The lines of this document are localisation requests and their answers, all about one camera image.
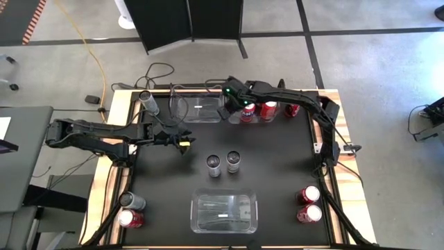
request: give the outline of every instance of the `soda can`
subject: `soda can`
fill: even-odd
[[[123,192],[119,197],[119,203],[122,208],[142,210],[145,208],[144,198],[133,194],[132,192]]]
[[[234,174],[239,171],[239,163],[241,162],[241,155],[236,151],[231,151],[227,155],[228,172]]]
[[[211,177],[218,177],[221,175],[221,160],[218,156],[211,155],[207,158],[208,173]]]
[[[154,100],[153,95],[148,90],[144,90],[139,94],[139,101],[145,107],[147,113],[151,116],[159,115],[159,106]]]
[[[131,209],[119,213],[119,224],[124,228],[138,228],[144,224],[144,215]]]
[[[296,201],[302,205],[315,203],[319,200],[321,193],[315,186],[308,186],[297,192],[295,195]]]
[[[315,223],[321,220],[322,211],[316,205],[307,205],[299,210],[296,218],[298,218],[298,221],[301,223]]]
[[[251,122],[253,120],[253,116],[255,115],[256,105],[254,103],[247,105],[241,113],[241,121],[243,122]]]
[[[261,118],[264,120],[271,120],[275,116],[276,106],[278,105],[275,101],[268,101],[264,104],[262,104],[261,109]]]
[[[298,114],[299,110],[300,110],[300,106],[299,105],[297,105],[297,104],[287,104],[285,106],[284,114],[287,117],[295,117]]]

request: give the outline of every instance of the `black tabletop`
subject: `black tabletop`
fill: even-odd
[[[19,146],[0,154],[0,213],[22,206],[52,112],[52,107],[0,108],[0,117],[11,117],[4,140]]]
[[[157,99],[166,110],[167,99]],[[315,168],[308,114],[283,114],[267,124],[187,124],[193,131],[190,151],[181,156],[174,147],[142,147],[138,153],[131,191],[145,198],[146,224],[127,228],[125,245],[137,246],[245,246],[257,240],[263,246],[328,244],[322,219],[301,224],[294,194],[307,185]],[[225,157],[241,154],[239,172],[229,174]],[[222,174],[208,174],[206,158],[221,159]],[[190,228],[192,194],[198,188],[251,189],[257,195],[258,228],[252,234],[195,233]]]

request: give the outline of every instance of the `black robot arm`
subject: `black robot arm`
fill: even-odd
[[[321,147],[320,162],[326,167],[334,167],[339,159],[340,148],[335,140],[336,118],[339,106],[327,97],[318,97],[316,100],[304,95],[302,91],[285,90],[272,87],[261,81],[247,81],[245,84],[234,77],[229,77],[222,85],[223,95],[228,98],[224,106],[218,109],[222,119],[227,119],[231,114],[244,109],[251,103],[266,103],[276,101],[280,103],[298,104],[310,113],[321,128],[323,144]],[[347,218],[341,207],[336,203],[327,188],[325,181],[321,179],[321,193],[338,215],[339,221],[350,233],[357,244],[371,245]]]
[[[165,127],[152,122],[126,124],[125,126],[86,122],[83,120],[55,119],[48,127],[45,143],[48,147],[64,149],[76,147],[99,155],[106,155],[118,167],[129,167],[129,145],[174,145],[184,154],[191,142],[191,131],[184,126]],[[112,144],[102,139],[122,140]]]

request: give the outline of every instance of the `black equipment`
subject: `black equipment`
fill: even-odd
[[[130,167],[129,145],[168,145],[177,147],[184,154],[194,138],[184,126],[168,127],[161,123],[107,125],[83,120],[55,119],[48,127],[45,143],[48,147],[64,149],[76,147],[99,155],[106,155],[118,167]],[[101,138],[123,140],[110,144]]]
[[[318,97],[316,100],[304,95],[301,91],[286,90],[284,83],[279,87],[272,87],[270,84],[261,81],[247,81],[245,84],[234,77],[229,77],[222,84],[223,95],[227,97],[224,106],[218,109],[222,119],[227,119],[231,114],[244,109],[251,103],[266,103],[276,101],[281,103],[298,104],[310,113],[312,118],[318,122],[323,139],[323,145],[319,153],[319,163],[324,167],[334,167],[339,159],[340,148],[335,141],[335,121],[339,112],[339,106],[327,97]],[[89,123],[85,121],[73,121],[70,119],[56,119],[48,129],[46,143],[53,148],[78,147],[89,150],[93,153],[105,154],[110,159],[121,166],[132,167],[128,145],[137,146],[173,144],[181,153],[186,152],[194,138],[184,137],[191,131],[185,129],[179,123],[175,126],[165,126],[164,123],[141,123],[127,124],[125,126],[114,126],[106,124]],[[112,138],[123,140],[119,144],[108,144],[99,138]],[[347,218],[341,207],[334,200],[328,190],[323,178],[321,182],[321,194],[331,205],[337,214],[339,221],[351,235],[358,245],[333,244],[332,249],[392,249],[379,247],[378,244],[366,240]],[[110,213],[105,218],[101,226],[97,229],[92,238],[88,240],[83,248],[118,249],[119,245],[93,247],[99,243],[107,227],[112,223],[114,217],[120,209],[116,203],[110,209]],[[261,249],[260,245],[247,246],[247,249]]]

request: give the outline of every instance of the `gray chair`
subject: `gray chair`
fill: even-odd
[[[14,60],[14,58],[7,56],[6,54],[0,54],[0,60],[7,60],[10,64],[15,64],[17,63],[16,60]],[[5,83],[5,84],[9,84],[9,88],[11,90],[17,91],[19,90],[19,86],[17,84],[14,83],[10,83],[8,80],[4,79],[4,78],[0,78],[0,83]]]

